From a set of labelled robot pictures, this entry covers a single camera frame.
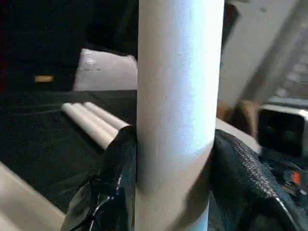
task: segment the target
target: wall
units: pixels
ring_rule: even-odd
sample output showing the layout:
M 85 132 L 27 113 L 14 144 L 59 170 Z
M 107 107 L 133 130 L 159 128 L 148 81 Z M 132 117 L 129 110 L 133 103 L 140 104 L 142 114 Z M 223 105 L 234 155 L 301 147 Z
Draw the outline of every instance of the wall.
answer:
M 240 18 L 222 54 L 218 98 L 234 106 L 298 0 L 234 2 Z

